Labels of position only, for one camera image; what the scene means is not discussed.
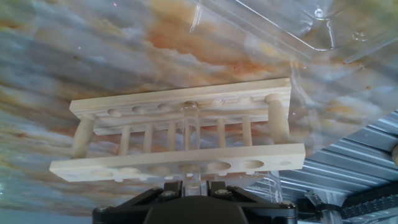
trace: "wooden rod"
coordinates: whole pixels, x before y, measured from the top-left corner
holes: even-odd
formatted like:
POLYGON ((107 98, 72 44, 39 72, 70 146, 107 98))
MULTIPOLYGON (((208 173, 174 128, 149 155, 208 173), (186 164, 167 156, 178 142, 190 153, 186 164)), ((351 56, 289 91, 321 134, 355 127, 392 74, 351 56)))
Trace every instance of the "wooden rod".
POLYGON ((151 153, 152 151, 152 133, 154 127, 151 124, 147 124, 145 135, 144 135, 144 153, 151 153))
POLYGON ((225 148, 225 119, 217 119, 218 148, 225 148))
POLYGON ((251 125, 250 116, 243 116, 242 118, 243 144, 244 146, 253 146, 251 140, 251 125))
POLYGON ((268 103, 269 130, 274 144, 289 143, 289 123, 282 104, 282 95, 274 93, 266 97, 268 103))
POLYGON ((131 128, 129 126, 123 127, 122 137, 120 139, 120 145, 119 145, 119 156, 128 155, 129 143, 130 143, 130 132, 131 132, 131 128))
POLYGON ((95 114, 83 114, 76 129, 72 144, 71 159, 83 159, 90 150, 91 139, 93 138, 94 121, 97 119, 95 114))
POLYGON ((167 144, 169 145, 169 152, 175 151, 175 122, 169 123, 169 130, 167 131, 167 144))

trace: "corrugated metal roof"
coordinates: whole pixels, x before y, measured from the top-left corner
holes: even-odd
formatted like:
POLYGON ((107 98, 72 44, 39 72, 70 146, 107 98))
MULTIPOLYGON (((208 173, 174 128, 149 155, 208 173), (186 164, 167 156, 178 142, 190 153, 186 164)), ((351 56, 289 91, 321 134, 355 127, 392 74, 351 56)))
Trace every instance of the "corrugated metal roof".
POLYGON ((310 156, 302 170, 280 171, 284 198, 311 189, 356 194, 398 180, 391 151, 398 144, 398 112, 310 156))

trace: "white wooden base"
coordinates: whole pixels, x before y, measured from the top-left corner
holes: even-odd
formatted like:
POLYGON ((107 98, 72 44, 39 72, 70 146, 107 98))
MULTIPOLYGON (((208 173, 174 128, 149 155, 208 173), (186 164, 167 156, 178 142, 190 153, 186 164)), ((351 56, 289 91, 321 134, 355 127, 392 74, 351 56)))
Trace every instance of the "white wooden base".
POLYGON ((181 109, 186 101, 194 101, 198 105, 200 126, 215 126, 220 118, 224 119, 224 124, 242 123, 243 116, 249 116, 251 122, 268 121, 266 97, 274 94, 280 96, 278 113, 282 111, 284 115, 281 117, 286 118, 291 88, 290 79, 278 78, 73 100, 70 111, 78 118, 84 114, 96 116, 93 131, 97 135, 120 134, 125 126, 129 126, 131 132, 141 132, 147 130, 148 124, 152 125, 154 131, 166 130, 170 122, 174 122, 176 128, 181 128, 181 109))
POLYGON ((172 179, 190 167, 200 168, 202 174, 301 169, 304 159, 303 144, 279 144, 53 161, 50 171, 69 182, 120 182, 151 177, 172 179))

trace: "orange stain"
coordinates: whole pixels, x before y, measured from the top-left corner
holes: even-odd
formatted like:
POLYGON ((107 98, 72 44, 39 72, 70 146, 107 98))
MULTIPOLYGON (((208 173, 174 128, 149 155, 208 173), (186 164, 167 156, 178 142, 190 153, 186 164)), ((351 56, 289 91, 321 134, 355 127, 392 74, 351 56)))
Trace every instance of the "orange stain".
POLYGON ((327 111, 332 113, 342 113, 342 114, 355 114, 356 110, 348 106, 342 105, 339 102, 332 101, 326 108, 327 111))
POLYGON ((148 41, 158 49, 176 50, 181 54, 192 54, 201 62, 213 65, 249 63, 244 49, 246 33, 234 28, 231 37, 217 32, 209 22, 200 21, 194 31, 196 6, 184 1, 152 1, 151 8, 156 21, 150 27, 148 41))

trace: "screw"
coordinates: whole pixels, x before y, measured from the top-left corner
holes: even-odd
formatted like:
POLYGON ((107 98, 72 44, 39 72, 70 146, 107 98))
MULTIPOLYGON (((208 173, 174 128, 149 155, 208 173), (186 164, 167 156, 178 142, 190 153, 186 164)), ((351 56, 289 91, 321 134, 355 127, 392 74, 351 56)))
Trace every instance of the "screw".
POLYGON ((154 187, 154 188, 151 188, 151 190, 153 190, 153 191, 161 191, 161 190, 163 190, 163 188, 162 187, 154 187))
POLYGON ((296 205, 293 202, 289 201, 289 200, 284 200, 284 201, 282 201, 279 204, 281 206, 285 207, 285 208, 295 208, 296 207, 296 205))
POLYGON ((107 211, 108 209, 110 209, 111 207, 109 207, 109 206, 107 206, 107 205, 102 205, 102 206, 99 206, 98 208, 96 208, 95 210, 97 211, 97 212, 105 212, 105 211, 107 211))
POLYGON ((172 191, 172 190, 165 191, 165 192, 163 192, 163 193, 161 194, 161 196, 163 196, 163 197, 172 197, 172 196, 174 196, 174 195, 175 195, 175 192, 172 191))
POLYGON ((229 190, 225 190, 225 189, 219 189, 219 190, 216 190, 216 192, 215 192, 217 195, 228 195, 228 194, 230 194, 231 192, 229 191, 229 190))

